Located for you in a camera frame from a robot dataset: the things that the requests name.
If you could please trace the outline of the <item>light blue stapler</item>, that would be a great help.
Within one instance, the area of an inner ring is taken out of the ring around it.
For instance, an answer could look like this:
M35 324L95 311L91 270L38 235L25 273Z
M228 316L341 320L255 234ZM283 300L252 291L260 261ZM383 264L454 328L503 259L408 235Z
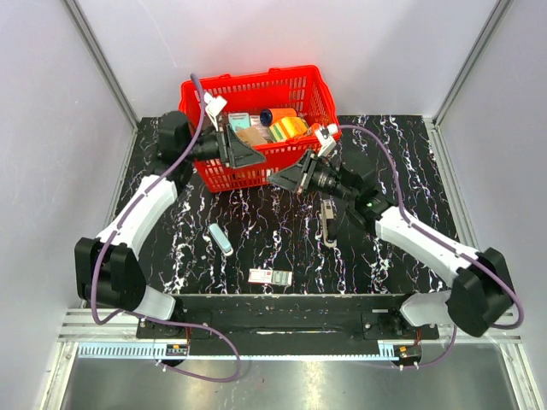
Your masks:
M209 233L224 256L230 256L233 254L233 247L227 235L218 224L211 224L209 226Z

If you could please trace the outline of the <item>white red staple box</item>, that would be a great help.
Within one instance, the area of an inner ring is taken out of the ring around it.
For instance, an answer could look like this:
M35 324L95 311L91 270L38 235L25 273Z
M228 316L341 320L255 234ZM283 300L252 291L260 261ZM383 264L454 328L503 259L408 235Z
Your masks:
M250 284L270 284L290 286L293 272L274 269L250 269L248 282Z

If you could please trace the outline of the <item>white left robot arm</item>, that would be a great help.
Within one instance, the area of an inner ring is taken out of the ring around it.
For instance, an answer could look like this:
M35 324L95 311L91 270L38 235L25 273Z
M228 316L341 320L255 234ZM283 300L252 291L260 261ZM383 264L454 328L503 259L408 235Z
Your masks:
M231 126L193 126L180 111L158 120L156 156L131 200L94 238L75 245L76 289L92 308L100 305L155 319L165 337L177 337L185 317L176 301L149 286L139 265L140 250L162 217L184 192L196 160L217 160L232 169L265 162L239 140Z

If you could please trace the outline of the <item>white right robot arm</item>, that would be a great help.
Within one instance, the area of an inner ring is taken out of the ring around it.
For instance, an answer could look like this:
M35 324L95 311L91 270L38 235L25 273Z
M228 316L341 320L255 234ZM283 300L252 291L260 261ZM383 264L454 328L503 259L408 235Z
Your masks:
M382 193L369 165L334 166L307 151L295 164L269 175L268 182L297 195L317 191L338 198L351 223L412 255L444 281L446 291L414 293L390 315L388 325L396 337L410 337L424 325L454 325L482 337L515 303L499 251L480 252L420 222Z

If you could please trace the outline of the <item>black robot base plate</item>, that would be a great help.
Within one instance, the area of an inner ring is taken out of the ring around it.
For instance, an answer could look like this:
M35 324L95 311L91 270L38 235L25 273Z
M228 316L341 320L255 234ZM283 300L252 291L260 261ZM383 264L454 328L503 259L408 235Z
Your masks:
M175 299L178 319L210 326L226 336L439 339L436 325L412 328L396 317L404 295L182 295Z

